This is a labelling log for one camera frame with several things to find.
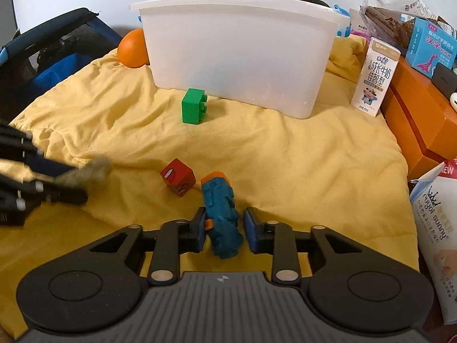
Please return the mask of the teal orange toy vehicle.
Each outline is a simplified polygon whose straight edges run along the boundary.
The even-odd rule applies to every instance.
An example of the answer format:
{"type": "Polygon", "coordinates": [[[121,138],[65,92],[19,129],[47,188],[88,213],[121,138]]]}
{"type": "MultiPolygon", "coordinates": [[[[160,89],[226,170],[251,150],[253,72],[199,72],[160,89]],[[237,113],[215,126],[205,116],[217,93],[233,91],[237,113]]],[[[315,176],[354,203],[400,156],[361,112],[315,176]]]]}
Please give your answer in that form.
{"type": "Polygon", "coordinates": [[[220,259],[237,256],[243,236],[238,230],[239,215],[229,179],[214,171],[201,179],[201,190],[207,215],[205,231],[214,255],[220,259]]]}

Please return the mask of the teal green cylinder toy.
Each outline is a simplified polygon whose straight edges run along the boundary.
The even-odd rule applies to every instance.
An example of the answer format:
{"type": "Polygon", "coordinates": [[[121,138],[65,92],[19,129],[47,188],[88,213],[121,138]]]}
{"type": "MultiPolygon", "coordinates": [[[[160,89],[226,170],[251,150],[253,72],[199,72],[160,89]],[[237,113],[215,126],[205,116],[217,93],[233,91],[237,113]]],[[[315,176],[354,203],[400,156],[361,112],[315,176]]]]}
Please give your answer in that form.
{"type": "Polygon", "coordinates": [[[58,177],[53,182],[64,188],[85,189],[104,182],[112,172],[112,162],[106,156],[100,156],[80,169],[72,169],[58,177]]]}

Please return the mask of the green square block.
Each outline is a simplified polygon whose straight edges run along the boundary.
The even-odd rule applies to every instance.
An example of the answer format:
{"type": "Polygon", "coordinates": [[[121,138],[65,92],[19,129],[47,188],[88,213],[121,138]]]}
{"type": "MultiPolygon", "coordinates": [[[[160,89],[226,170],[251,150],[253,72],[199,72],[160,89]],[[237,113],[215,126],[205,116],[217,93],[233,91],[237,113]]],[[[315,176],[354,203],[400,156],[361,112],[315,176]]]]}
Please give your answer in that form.
{"type": "Polygon", "coordinates": [[[198,125],[202,122],[208,96],[204,90],[189,88],[181,101],[182,122],[198,125]]]}

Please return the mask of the small red block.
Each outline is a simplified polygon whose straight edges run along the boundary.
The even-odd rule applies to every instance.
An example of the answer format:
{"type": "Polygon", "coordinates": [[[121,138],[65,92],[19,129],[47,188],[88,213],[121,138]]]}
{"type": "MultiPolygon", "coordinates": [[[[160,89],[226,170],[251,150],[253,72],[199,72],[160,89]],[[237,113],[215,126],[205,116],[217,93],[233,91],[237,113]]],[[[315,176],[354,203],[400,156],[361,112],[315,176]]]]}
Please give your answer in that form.
{"type": "Polygon", "coordinates": [[[173,159],[161,171],[163,181],[178,196],[183,197],[196,184],[193,170],[178,158],[173,159]]]}

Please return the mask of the yellow cloth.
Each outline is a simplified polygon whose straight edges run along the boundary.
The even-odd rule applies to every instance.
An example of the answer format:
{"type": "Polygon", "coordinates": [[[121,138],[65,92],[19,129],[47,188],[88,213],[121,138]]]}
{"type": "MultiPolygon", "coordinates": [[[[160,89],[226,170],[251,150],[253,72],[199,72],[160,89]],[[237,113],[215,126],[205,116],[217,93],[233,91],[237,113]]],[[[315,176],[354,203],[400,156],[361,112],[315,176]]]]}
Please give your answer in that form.
{"type": "Polygon", "coordinates": [[[200,186],[179,197],[160,176],[173,159],[197,178],[224,173],[239,211],[299,231],[325,225],[417,268],[407,163],[383,117],[350,104],[365,54],[362,37],[335,40],[307,119],[210,97],[203,122],[185,124],[184,92],[158,88],[148,67],[127,68],[116,52],[38,97],[12,124],[51,159],[107,156],[112,172],[85,206],[45,204],[22,227],[1,229],[1,327],[25,331],[15,290],[29,270],[127,225],[192,217],[200,186]]]}

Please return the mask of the blue black stroller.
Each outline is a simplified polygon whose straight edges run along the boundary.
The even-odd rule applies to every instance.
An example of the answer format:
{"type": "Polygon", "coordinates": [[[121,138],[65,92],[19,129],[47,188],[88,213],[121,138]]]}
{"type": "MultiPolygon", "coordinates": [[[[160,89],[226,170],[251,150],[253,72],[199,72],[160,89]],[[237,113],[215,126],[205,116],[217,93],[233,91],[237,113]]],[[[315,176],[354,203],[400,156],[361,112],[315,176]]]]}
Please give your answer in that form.
{"type": "Polygon", "coordinates": [[[12,121],[36,98],[117,48],[121,40],[86,8],[16,36],[1,48],[1,118],[12,121]]]}

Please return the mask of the orange fruit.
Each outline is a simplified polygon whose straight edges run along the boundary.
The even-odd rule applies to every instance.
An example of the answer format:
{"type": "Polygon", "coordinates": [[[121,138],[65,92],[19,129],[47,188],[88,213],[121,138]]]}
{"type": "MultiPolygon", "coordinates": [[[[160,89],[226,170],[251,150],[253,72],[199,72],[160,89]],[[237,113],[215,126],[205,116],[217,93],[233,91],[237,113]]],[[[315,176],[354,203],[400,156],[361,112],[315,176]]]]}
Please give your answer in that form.
{"type": "Polygon", "coordinates": [[[149,65],[149,56],[143,29],[134,29],[127,33],[118,46],[117,55],[119,61],[130,68],[149,65]]]}

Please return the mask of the white baby wipes pack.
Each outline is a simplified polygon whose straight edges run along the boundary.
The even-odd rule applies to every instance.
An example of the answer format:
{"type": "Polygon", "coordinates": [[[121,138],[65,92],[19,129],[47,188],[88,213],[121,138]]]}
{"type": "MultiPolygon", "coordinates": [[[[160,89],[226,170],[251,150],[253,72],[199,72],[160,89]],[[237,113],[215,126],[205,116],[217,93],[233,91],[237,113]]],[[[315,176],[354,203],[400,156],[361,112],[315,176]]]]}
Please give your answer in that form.
{"type": "Polygon", "coordinates": [[[445,324],[456,323],[456,160],[416,180],[410,193],[418,246],[432,276],[445,324]]]}

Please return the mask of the white plastic bin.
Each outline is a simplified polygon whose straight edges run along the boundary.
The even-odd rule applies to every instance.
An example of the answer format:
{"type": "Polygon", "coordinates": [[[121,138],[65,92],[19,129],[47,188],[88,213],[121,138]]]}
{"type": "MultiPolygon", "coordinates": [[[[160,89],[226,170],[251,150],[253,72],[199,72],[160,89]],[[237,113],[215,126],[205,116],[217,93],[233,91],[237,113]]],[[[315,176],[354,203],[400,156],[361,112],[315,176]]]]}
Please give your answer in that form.
{"type": "Polygon", "coordinates": [[[300,0],[136,2],[157,87],[312,113],[334,40],[350,18],[300,0]]]}

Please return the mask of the orange box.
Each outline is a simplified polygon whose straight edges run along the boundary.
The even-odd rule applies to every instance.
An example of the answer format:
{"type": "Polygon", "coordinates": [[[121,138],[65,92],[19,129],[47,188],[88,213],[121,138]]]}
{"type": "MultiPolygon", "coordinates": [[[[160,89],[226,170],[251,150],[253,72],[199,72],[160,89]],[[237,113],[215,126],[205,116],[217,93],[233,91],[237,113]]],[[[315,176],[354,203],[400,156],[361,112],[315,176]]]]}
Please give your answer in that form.
{"type": "Polygon", "coordinates": [[[422,73],[400,58],[381,113],[407,161],[407,179],[456,158],[456,112],[422,73]]]}

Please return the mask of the small milk carton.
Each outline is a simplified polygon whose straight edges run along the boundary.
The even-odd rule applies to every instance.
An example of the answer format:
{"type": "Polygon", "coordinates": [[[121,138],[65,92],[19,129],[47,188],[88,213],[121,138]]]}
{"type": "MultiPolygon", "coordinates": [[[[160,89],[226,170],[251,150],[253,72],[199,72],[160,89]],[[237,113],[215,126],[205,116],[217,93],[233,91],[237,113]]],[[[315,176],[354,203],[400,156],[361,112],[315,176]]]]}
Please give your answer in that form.
{"type": "Polygon", "coordinates": [[[352,96],[351,106],[376,117],[399,59],[399,50],[382,40],[372,38],[352,96]]]}

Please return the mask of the white earbuds case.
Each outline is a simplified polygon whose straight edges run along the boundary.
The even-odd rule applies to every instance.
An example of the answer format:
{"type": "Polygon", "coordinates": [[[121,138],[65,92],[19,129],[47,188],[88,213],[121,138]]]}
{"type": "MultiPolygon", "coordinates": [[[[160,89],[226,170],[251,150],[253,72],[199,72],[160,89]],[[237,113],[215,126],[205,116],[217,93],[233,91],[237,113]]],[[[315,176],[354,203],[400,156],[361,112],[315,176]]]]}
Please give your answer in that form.
{"type": "Polygon", "coordinates": [[[457,112],[457,92],[453,92],[449,97],[450,106],[457,112]]]}

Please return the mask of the small black box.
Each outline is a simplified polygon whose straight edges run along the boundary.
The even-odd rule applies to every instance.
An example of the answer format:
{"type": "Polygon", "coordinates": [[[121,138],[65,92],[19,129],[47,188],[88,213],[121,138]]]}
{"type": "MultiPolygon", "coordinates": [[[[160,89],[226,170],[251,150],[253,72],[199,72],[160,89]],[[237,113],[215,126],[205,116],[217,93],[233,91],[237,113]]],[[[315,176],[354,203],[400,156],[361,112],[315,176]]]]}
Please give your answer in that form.
{"type": "Polygon", "coordinates": [[[449,100],[451,95],[456,93],[457,76],[444,64],[438,62],[432,74],[432,84],[449,100]]]}

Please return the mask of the brown woven package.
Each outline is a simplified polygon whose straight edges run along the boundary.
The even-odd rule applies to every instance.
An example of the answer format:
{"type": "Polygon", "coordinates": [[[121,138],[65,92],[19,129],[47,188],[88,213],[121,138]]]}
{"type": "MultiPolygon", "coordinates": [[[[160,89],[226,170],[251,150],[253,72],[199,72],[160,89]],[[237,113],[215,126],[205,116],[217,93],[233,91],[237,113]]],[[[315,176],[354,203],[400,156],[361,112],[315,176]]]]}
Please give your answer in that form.
{"type": "Polygon", "coordinates": [[[381,7],[361,7],[361,18],[372,37],[398,49],[407,49],[416,17],[381,7]]]}

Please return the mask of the blue dinosaur box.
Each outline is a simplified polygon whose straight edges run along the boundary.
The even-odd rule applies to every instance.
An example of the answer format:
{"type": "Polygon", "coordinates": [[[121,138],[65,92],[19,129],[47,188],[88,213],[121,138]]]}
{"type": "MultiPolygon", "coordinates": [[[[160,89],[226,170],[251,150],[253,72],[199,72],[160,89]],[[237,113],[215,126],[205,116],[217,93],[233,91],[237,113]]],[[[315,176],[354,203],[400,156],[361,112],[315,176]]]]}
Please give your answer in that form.
{"type": "Polygon", "coordinates": [[[416,18],[406,53],[407,63],[416,71],[432,78],[438,63],[452,69],[456,59],[456,39],[441,26],[416,18]]]}

